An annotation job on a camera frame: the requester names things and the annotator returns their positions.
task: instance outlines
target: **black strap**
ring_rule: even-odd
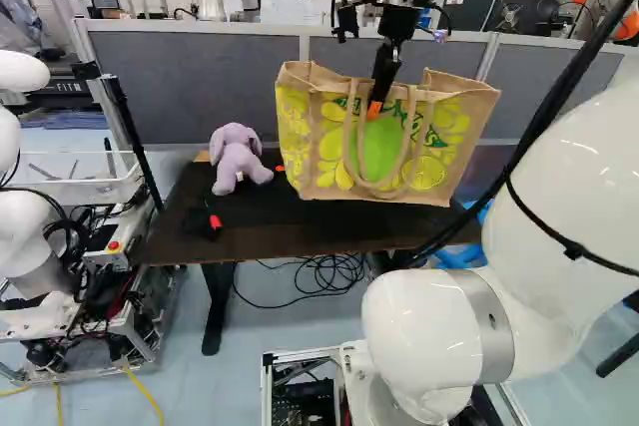
[[[540,229],[542,229],[544,233],[546,233],[555,241],[561,243],[566,248],[566,250],[564,251],[564,254],[568,256],[570,259],[574,261],[575,259],[584,257],[586,259],[589,259],[590,261],[593,261],[608,269],[612,269],[613,271],[616,271],[618,273],[628,274],[631,276],[639,276],[638,271],[628,268],[627,266],[622,266],[620,264],[617,264],[606,258],[602,258],[598,254],[595,254],[592,251],[590,251],[583,244],[578,243],[577,241],[573,241],[570,238],[566,238],[559,231],[549,226],[543,219],[537,216],[522,201],[522,199],[519,197],[519,195],[515,191],[515,188],[513,187],[512,182],[510,181],[510,175],[506,176],[506,187],[508,188],[508,192],[510,193],[512,200],[519,207],[519,209],[522,210],[524,213],[526,213],[526,216],[528,216],[528,218],[530,218],[530,220],[533,223],[535,223]]]

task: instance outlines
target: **gray partition wall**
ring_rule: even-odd
[[[576,49],[502,44],[488,72],[486,82],[501,90],[484,139],[519,139],[544,96],[559,77]],[[600,52],[577,85],[564,112],[606,89],[623,54]]]
[[[331,37],[311,37],[311,59],[343,75],[370,77],[379,39],[354,39],[340,44]],[[485,42],[425,40],[406,42],[401,49],[403,64],[397,81],[418,84],[424,68],[474,79],[486,50]]]
[[[298,36],[90,32],[103,72],[120,77],[142,143],[204,144],[228,122],[277,139],[274,81]]]
[[[205,144],[227,123],[278,139],[274,81],[283,62],[310,59],[341,74],[369,77],[380,39],[371,32],[340,44],[324,27],[180,21],[85,21],[103,72],[120,77],[147,148]],[[418,83],[424,67],[476,78],[502,91],[484,145],[512,145],[581,43],[457,32],[443,45],[424,34],[402,49],[397,80]],[[566,109],[604,90],[624,56],[606,45]]]

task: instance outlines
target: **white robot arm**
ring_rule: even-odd
[[[30,92],[49,79],[49,69],[38,59],[0,50],[0,89]],[[11,170],[19,149],[20,122],[0,105],[0,174]],[[10,279],[27,298],[62,284],[59,260],[42,236],[49,210],[49,204],[32,193],[0,191],[0,278]]]
[[[488,266],[393,271],[368,288],[367,354],[411,418],[446,424],[472,385],[562,366],[594,320],[639,289],[638,96],[637,84],[622,85],[574,109],[510,176],[517,197],[545,224],[622,268],[571,259],[504,187],[482,232]]]

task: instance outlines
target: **gray floor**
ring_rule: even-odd
[[[48,150],[101,150],[104,132],[27,132],[31,150],[42,142]],[[157,169],[171,171],[179,157],[156,156]],[[171,175],[162,182],[169,188]],[[241,265],[242,294],[263,304],[295,297],[293,267],[268,271],[256,263]],[[175,327],[166,344],[163,369],[141,379],[165,411],[168,425],[260,424],[260,360],[264,351],[331,346],[361,337],[359,302],[364,285],[346,296],[303,301],[278,311],[260,311],[230,301],[222,350],[215,357],[200,353],[209,307],[204,279],[191,267],[182,290]],[[579,424],[635,425],[639,421],[636,386],[639,355],[606,379],[594,374],[596,364],[639,329],[639,315],[618,305],[600,318],[579,354],[561,370],[512,385],[533,426]],[[19,345],[0,345],[0,360],[18,365]],[[10,389],[0,379],[0,391]],[[153,410],[126,378],[109,378],[66,385],[62,390],[65,424],[152,426]],[[51,388],[36,388],[0,398],[0,424],[55,424]]]

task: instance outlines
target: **purple plush toy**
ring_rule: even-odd
[[[215,130],[209,142],[209,154],[211,165],[218,164],[213,194],[219,197],[231,193],[243,174],[258,185],[273,179],[274,173],[263,167],[258,158],[262,154],[258,134],[242,124],[226,124]]]

